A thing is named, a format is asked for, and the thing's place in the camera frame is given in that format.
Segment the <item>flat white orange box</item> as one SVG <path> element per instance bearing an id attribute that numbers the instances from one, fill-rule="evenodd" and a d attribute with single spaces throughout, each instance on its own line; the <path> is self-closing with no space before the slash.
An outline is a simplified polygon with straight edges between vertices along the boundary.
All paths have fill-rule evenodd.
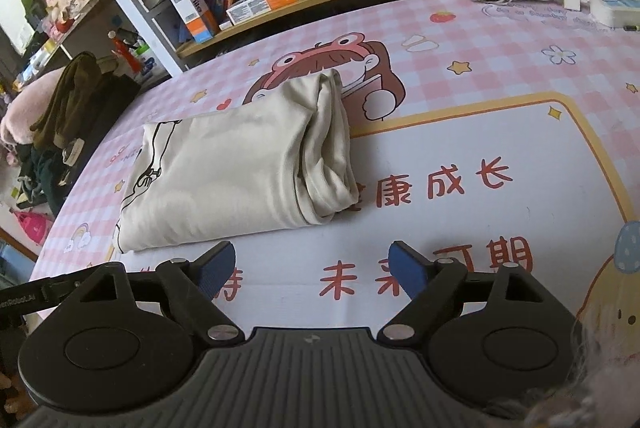
<path id="1" fill-rule="evenodd" d="M 252 18 L 274 10 L 292 6 L 298 0 L 240 0 L 227 10 L 232 25 L 239 25 Z"/>

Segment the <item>olive brown garment pile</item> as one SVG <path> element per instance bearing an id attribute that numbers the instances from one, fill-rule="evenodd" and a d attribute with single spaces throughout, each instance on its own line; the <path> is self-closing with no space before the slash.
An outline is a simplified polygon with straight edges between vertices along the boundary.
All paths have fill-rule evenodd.
<path id="1" fill-rule="evenodd" d="M 73 140 L 110 130 L 139 90 L 127 75 L 103 73 L 92 53 L 76 55 L 64 68 L 46 110 L 30 126 L 32 144 L 40 152 L 64 150 Z"/>

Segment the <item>pink fluffy cushion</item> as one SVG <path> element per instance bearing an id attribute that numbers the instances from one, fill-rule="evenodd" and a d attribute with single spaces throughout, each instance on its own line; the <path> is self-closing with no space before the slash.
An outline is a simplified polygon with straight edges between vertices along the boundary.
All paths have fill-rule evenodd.
<path id="1" fill-rule="evenodd" d="M 13 100 L 1 119 L 1 141 L 6 145 L 31 144 L 35 125 L 46 111 L 64 67 L 33 81 Z"/>

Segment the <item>pink checkered tablecloth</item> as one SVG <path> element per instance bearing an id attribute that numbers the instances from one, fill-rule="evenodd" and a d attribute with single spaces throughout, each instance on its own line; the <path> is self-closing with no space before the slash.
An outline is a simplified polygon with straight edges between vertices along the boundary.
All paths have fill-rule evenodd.
<path id="1" fill-rule="evenodd" d="M 161 84 L 96 150 L 35 276 L 122 260 L 151 270 L 198 245 L 122 255 L 111 238 L 143 127 L 230 110 L 313 48 L 382 44 L 405 87 L 348 104 L 360 200 L 325 226 L 240 237 L 216 305 L 255 326 L 379 328 L 407 301 L 387 251 L 489 272 L 517 262 L 620 351 L 639 351 L 639 37 L 557 6 L 402 0 L 249 44 Z"/>

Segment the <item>cream white t-shirt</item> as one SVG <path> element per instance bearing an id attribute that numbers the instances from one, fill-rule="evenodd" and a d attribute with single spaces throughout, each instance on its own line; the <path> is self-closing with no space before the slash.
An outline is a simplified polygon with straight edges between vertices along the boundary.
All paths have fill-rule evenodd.
<path id="1" fill-rule="evenodd" d="M 324 70 L 242 106 L 145 125 L 116 250 L 318 226 L 356 204 L 342 89 Z"/>

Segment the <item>tall orange blue box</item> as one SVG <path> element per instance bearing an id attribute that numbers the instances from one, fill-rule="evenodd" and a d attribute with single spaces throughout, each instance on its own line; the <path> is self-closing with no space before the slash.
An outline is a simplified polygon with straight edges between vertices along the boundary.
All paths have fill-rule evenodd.
<path id="1" fill-rule="evenodd" d="M 205 0 L 169 0 L 198 44 L 213 39 L 219 26 Z"/>

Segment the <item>white power strip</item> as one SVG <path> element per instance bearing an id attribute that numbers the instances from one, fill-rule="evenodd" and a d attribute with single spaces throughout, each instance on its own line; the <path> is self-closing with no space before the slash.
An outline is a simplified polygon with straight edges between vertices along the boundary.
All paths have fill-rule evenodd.
<path id="1" fill-rule="evenodd" d="M 590 13 L 597 22 L 612 28 L 640 24 L 639 0 L 590 0 Z"/>

